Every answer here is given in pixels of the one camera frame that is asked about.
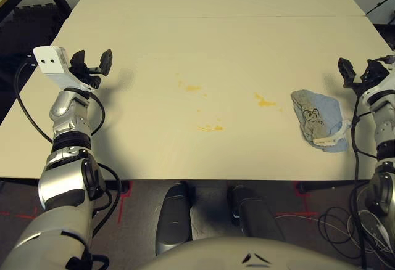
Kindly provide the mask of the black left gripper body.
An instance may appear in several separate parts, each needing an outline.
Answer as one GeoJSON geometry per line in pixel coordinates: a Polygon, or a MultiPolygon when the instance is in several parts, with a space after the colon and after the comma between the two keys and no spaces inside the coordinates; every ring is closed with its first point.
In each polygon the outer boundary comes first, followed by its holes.
{"type": "Polygon", "coordinates": [[[100,67],[87,67],[86,65],[76,65],[69,68],[71,74],[77,79],[71,85],[72,88],[81,90],[97,89],[101,83],[99,75],[104,74],[100,67]]]}

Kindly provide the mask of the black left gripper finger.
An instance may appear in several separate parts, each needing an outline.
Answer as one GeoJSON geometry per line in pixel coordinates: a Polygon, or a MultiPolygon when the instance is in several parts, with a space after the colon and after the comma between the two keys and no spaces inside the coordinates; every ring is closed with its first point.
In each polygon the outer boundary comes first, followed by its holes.
{"type": "Polygon", "coordinates": [[[110,68],[112,66],[112,61],[113,61],[112,50],[108,49],[104,51],[100,58],[100,64],[99,64],[100,74],[104,76],[107,76],[109,74],[110,68]]]}
{"type": "Polygon", "coordinates": [[[72,56],[70,60],[72,68],[87,68],[85,64],[85,50],[80,50],[72,56]]]}

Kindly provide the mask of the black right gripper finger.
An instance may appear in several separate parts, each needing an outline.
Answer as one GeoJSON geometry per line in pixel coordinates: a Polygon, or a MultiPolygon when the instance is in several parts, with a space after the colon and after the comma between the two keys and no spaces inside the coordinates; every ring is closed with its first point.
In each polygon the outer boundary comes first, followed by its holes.
{"type": "Polygon", "coordinates": [[[355,71],[351,62],[340,57],[338,60],[338,69],[344,80],[343,86],[352,86],[354,84],[355,71]]]}
{"type": "Polygon", "coordinates": [[[388,74],[389,71],[385,68],[384,64],[389,64],[390,56],[379,57],[377,59],[367,60],[367,73],[368,74],[388,74]]]}

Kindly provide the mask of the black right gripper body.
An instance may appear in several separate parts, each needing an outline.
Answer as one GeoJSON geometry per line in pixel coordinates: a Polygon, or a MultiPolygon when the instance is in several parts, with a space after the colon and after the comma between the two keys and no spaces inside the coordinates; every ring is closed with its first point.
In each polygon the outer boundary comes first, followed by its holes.
{"type": "Polygon", "coordinates": [[[359,83],[354,82],[356,76],[355,73],[342,73],[341,76],[344,79],[343,87],[346,89],[351,89],[357,96],[361,96],[364,92],[368,91],[370,88],[378,85],[389,75],[389,71],[384,72],[365,72],[362,75],[362,81],[359,83]]]}

